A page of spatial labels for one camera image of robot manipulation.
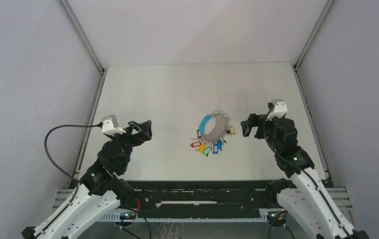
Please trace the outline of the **blue handled metal keyring holder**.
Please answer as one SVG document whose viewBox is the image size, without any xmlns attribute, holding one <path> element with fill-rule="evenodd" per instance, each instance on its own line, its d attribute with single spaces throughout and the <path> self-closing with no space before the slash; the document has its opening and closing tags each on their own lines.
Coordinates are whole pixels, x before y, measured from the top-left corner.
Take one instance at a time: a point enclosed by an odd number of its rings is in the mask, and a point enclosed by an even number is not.
<svg viewBox="0 0 379 239">
<path fill-rule="evenodd" d="M 224 111 L 213 111 L 201 120 L 196 139 L 206 145 L 216 144 L 222 137 L 231 134 L 230 117 Z"/>
</svg>

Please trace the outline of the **yellow tagged key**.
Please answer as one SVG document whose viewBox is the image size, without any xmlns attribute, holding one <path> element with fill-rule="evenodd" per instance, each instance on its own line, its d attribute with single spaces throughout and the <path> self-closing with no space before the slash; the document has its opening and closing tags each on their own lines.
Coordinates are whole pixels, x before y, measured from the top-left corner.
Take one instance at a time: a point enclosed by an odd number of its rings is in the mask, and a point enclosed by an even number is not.
<svg viewBox="0 0 379 239">
<path fill-rule="evenodd" d="M 229 126 L 228 134 L 229 135 L 235 135 L 236 134 L 236 130 L 232 125 Z"/>
</svg>

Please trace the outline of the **bunch of coloured tagged keys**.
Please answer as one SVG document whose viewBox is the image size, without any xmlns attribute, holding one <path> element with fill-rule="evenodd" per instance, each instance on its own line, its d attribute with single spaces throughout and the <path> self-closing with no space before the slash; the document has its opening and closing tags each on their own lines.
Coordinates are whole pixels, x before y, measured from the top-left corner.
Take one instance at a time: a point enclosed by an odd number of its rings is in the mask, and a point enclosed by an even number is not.
<svg viewBox="0 0 379 239">
<path fill-rule="evenodd" d="M 200 133 L 191 140 L 192 142 L 189 144 L 189 146 L 195 151 L 202 154 L 204 157 L 209 157 L 210 155 L 218 155 L 224 150 L 224 146 L 229 143 L 224 136 L 221 136 L 217 140 L 208 141 Z"/>
</svg>

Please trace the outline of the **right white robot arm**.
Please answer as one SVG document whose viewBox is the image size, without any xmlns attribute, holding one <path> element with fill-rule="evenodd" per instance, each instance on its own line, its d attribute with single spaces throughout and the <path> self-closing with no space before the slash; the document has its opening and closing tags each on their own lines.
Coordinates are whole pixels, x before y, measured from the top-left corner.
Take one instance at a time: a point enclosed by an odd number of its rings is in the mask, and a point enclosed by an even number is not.
<svg viewBox="0 0 379 239">
<path fill-rule="evenodd" d="M 367 239 L 343 215 L 323 185 L 308 153 L 298 144 L 298 131 L 293 120 L 268 114 L 250 114 L 241 122 L 244 137 L 257 127 L 256 139 L 264 139 L 274 153 L 277 166 L 286 179 L 268 184 L 266 202 L 281 206 L 311 239 Z"/>
</svg>

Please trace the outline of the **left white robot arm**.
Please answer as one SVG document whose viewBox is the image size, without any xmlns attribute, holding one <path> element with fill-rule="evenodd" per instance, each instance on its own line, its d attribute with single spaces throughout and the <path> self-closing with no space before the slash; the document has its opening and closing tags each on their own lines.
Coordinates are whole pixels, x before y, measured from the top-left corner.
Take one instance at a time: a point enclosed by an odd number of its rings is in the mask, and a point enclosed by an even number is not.
<svg viewBox="0 0 379 239">
<path fill-rule="evenodd" d="M 134 147 L 152 139 L 152 121 L 129 121 L 118 126 L 115 115 L 102 118 L 96 126 L 109 141 L 97 153 L 68 198 L 42 223 L 26 227 L 24 239 L 77 239 L 106 213 L 119 206 L 129 207 L 134 189 L 121 178 L 125 174 Z"/>
</svg>

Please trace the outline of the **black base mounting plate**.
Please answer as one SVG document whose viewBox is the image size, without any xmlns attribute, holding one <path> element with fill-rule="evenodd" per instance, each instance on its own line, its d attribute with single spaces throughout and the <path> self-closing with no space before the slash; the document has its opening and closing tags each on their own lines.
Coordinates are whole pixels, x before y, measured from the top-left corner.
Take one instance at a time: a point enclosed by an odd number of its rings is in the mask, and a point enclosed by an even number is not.
<svg viewBox="0 0 379 239">
<path fill-rule="evenodd" d="M 122 208 L 143 216 L 253 216 L 254 211 L 281 209 L 271 180 L 129 181 L 134 192 Z"/>
</svg>

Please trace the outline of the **aluminium frame rail right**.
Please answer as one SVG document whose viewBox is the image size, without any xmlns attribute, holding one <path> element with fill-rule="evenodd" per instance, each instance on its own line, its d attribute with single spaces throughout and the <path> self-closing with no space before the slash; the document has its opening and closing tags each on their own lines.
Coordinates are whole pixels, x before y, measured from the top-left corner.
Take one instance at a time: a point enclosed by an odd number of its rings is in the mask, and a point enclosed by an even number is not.
<svg viewBox="0 0 379 239">
<path fill-rule="evenodd" d="M 308 90 L 307 83 L 302 75 L 303 71 L 303 65 L 305 60 L 307 59 L 310 50 L 313 48 L 313 45 L 315 41 L 317 40 L 317 37 L 320 34 L 320 31 L 324 27 L 328 17 L 331 15 L 331 12 L 337 3 L 336 0 L 327 0 L 323 9 L 321 10 L 318 19 L 316 20 L 311 32 L 308 35 L 308 38 L 305 42 L 305 44 L 302 47 L 302 50 L 297 57 L 297 60 L 295 64 L 292 65 L 292 70 L 294 72 L 297 85 L 302 97 L 302 101 L 307 113 L 307 117 L 311 126 L 311 130 L 314 136 L 314 140 L 317 145 L 318 153 L 320 156 L 320 160 L 323 164 L 324 168 L 324 173 L 326 176 L 325 185 L 328 186 L 329 188 L 334 188 L 337 184 L 334 181 L 333 175 L 332 175 L 332 168 L 329 165 L 328 162 L 328 154 L 326 152 L 325 145 L 323 144 L 322 137 L 319 132 L 319 128 L 317 125 L 316 117 L 315 117 L 315 112 L 313 109 L 313 100 L 311 99 L 311 91 Z"/>
</svg>

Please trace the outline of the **aluminium frame rail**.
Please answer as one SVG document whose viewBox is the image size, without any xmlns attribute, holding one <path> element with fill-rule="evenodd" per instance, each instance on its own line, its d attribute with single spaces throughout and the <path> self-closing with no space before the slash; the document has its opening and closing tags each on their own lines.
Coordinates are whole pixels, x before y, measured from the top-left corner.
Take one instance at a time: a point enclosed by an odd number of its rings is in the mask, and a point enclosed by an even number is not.
<svg viewBox="0 0 379 239">
<path fill-rule="evenodd" d="M 317 125 L 316 117 L 315 117 L 315 112 L 313 109 L 313 100 L 311 99 L 311 91 L 308 90 L 307 83 L 302 75 L 303 71 L 303 65 L 305 60 L 307 59 L 310 50 L 313 48 L 313 45 L 315 41 L 317 40 L 317 37 L 320 34 L 320 31 L 324 27 L 328 17 L 331 15 L 331 12 L 337 3 L 336 0 L 327 0 L 323 9 L 321 10 L 318 19 L 316 20 L 311 32 L 308 35 L 308 38 L 305 42 L 305 44 L 302 47 L 302 50 L 297 57 L 297 60 L 295 64 L 292 65 L 292 70 L 294 72 L 297 85 L 302 97 L 302 101 L 307 113 L 307 117 L 311 126 L 311 130 L 314 136 L 314 140 L 317 145 L 318 153 L 320 156 L 320 160 L 323 164 L 324 168 L 324 173 L 326 176 L 325 185 L 328 186 L 329 188 L 334 188 L 337 184 L 334 181 L 333 175 L 332 175 L 332 168 L 329 165 L 328 162 L 328 154 L 326 152 L 325 145 L 323 144 L 322 137 L 319 132 L 319 128 Z"/>
<path fill-rule="evenodd" d="M 59 89 L 63 106 L 58 110 L 60 124 L 68 124 L 69 127 L 57 132 L 50 145 L 52 153 L 58 154 L 52 156 L 53 161 L 64 164 L 62 170 L 68 173 L 68 182 L 71 183 L 85 153 L 89 135 L 85 126 L 90 125 L 94 118 L 105 68 L 71 1 L 59 0 L 57 4 L 68 21 L 68 33 L 72 35 L 72 43 L 64 50 L 69 59 L 65 64 L 68 76 Z"/>
</svg>

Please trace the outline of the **aluminium frame rail left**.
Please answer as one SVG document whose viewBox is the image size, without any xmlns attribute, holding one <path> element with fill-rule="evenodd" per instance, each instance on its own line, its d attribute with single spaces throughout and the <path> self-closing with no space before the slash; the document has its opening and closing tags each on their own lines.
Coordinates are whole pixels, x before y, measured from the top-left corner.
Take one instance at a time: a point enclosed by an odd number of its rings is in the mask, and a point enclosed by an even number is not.
<svg viewBox="0 0 379 239">
<path fill-rule="evenodd" d="M 105 68 L 71 1 L 59 0 L 57 4 L 68 21 L 68 33 L 72 35 L 72 43 L 64 50 L 69 59 L 65 64 L 68 76 L 59 89 L 63 106 L 58 110 L 60 124 L 68 124 L 69 127 L 57 132 L 50 145 L 52 153 L 58 154 L 52 156 L 53 161 L 64 164 L 62 170 L 68 173 L 68 182 L 71 183 L 85 153 L 89 135 L 85 126 L 90 125 L 94 118 Z"/>
</svg>

